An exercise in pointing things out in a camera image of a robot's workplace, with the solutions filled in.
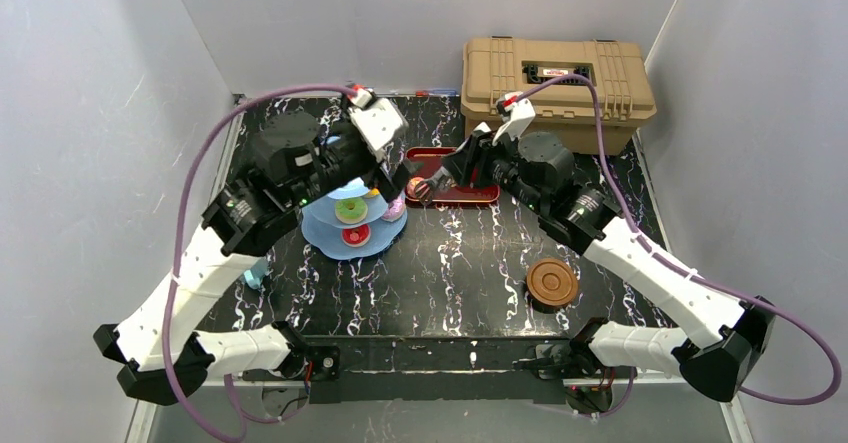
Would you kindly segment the pink sugared cake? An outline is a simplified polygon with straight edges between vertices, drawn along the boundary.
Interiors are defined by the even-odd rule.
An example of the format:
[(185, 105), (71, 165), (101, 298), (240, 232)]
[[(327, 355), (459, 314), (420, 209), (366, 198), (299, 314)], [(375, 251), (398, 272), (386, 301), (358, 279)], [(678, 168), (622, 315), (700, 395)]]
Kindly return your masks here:
[(426, 198), (430, 193), (430, 185), (426, 178), (413, 177), (408, 181), (405, 191), (409, 199), (420, 201), (422, 197)]

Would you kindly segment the purple glazed donut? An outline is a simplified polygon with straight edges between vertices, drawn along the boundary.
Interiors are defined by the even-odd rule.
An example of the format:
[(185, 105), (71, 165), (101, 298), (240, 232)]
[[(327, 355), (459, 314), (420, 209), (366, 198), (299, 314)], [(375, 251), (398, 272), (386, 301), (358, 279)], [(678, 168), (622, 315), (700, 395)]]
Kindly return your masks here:
[(400, 219), (406, 212), (405, 198), (402, 196), (392, 200), (383, 213), (381, 219), (386, 222), (395, 222)]

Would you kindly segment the red rectangular tray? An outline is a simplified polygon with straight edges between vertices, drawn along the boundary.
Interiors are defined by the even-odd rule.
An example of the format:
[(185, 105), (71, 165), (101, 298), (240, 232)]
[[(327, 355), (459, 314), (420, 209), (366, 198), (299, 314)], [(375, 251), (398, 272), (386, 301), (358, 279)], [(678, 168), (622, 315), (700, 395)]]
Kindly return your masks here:
[[(441, 165), (441, 158), (455, 150), (454, 147), (412, 147), (405, 153), (411, 162), (420, 163), (416, 177), (428, 178)], [(437, 196), (432, 204), (442, 206), (484, 206), (496, 203), (501, 190), (497, 186), (461, 187), (453, 184), (446, 192)]]

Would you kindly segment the green glazed donut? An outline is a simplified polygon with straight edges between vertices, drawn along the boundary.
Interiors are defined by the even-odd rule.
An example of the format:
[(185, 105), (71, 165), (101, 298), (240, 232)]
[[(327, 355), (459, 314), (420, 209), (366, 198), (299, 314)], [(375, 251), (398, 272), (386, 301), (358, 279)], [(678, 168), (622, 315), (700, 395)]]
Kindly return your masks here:
[(368, 206), (362, 197), (339, 199), (334, 203), (334, 213), (339, 222), (354, 225), (366, 218)]

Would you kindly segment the red glazed donut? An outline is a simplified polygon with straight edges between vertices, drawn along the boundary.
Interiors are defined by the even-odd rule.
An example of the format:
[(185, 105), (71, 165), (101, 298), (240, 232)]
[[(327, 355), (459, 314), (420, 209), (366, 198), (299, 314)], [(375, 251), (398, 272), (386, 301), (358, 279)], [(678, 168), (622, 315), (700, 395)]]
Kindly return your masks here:
[(369, 242), (371, 238), (371, 228), (368, 224), (362, 224), (353, 228), (345, 228), (341, 232), (341, 238), (345, 245), (358, 248)]

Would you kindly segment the blue three-tier cake stand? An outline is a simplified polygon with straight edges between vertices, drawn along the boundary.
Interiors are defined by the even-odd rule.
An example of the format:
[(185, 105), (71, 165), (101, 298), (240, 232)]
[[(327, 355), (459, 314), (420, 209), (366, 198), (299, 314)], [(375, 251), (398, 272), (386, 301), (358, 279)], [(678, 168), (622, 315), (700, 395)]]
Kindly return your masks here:
[[(390, 202), (386, 202), (381, 195), (365, 199), (364, 195), (371, 189), (357, 177), (305, 206), (302, 209), (301, 232), (306, 241), (328, 258), (337, 261), (367, 258), (388, 249), (406, 226), (407, 206), (405, 214), (397, 221), (383, 221), (381, 217)], [(367, 216), (358, 224), (343, 224), (335, 217), (334, 203), (339, 199), (354, 197), (362, 197), (365, 200), (368, 206)], [(358, 248), (345, 245), (341, 238), (342, 230), (362, 224), (368, 224), (371, 228), (369, 242)]]

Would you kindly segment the silver metal tongs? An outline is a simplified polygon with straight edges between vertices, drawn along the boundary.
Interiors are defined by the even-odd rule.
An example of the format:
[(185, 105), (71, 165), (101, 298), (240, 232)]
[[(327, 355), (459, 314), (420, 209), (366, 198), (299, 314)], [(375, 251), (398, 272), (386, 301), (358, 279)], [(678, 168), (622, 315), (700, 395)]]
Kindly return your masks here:
[(440, 194), (451, 188), (453, 177), (444, 167), (440, 167), (432, 176), (426, 178), (430, 185), (430, 193), (426, 198), (419, 201), (422, 205), (429, 205)]

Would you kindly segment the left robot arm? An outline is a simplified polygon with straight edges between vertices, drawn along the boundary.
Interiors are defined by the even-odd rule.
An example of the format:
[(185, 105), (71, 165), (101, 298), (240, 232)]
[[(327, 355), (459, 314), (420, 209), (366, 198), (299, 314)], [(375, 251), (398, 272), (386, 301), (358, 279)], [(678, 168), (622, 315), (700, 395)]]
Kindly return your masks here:
[(247, 331), (209, 333), (199, 323), (246, 271), (299, 225), (301, 210), (354, 179), (397, 195), (412, 175), (409, 164), (389, 172), (388, 147), (406, 130), (389, 101), (349, 110), (333, 140), (304, 112), (276, 115), (248, 143), (251, 162), (223, 186), (204, 211), (179, 268), (163, 278), (146, 301), (118, 324), (94, 333), (102, 355), (121, 364), (117, 380), (131, 398), (169, 406), (210, 377), (250, 370), (297, 375), (336, 356), (282, 321)]

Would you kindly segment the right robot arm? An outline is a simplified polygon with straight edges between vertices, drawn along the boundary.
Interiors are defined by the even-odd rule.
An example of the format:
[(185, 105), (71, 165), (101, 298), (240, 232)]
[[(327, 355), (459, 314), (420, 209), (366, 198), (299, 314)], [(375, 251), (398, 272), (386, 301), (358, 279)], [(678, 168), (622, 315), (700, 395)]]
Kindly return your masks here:
[(460, 186), (499, 187), (535, 213), (550, 238), (612, 272), (676, 324), (594, 318), (570, 341), (582, 365), (661, 371), (710, 399), (732, 400), (764, 352), (773, 316), (696, 283), (696, 270), (632, 230), (612, 198), (575, 180), (573, 170), (574, 156), (557, 136), (497, 136), (481, 124), (442, 158), (437, 174)]

